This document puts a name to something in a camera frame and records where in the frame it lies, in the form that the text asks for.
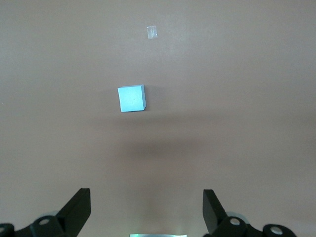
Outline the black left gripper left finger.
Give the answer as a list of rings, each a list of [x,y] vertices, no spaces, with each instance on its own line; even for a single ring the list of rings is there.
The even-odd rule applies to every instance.
[[[10,223],[1,223],[2,237],[76,237],[91,214],[89,188],[79,189],[56,215],[46,215],[30,225],[15,230]]]

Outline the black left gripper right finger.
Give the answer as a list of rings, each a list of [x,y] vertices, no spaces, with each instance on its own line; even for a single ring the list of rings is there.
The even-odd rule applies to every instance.
[[[208,230],[206,237],[294,237],[289,228],[267,224],[257,230],[240,217],[228,215],[213,190],[203,190],[203,218]]]

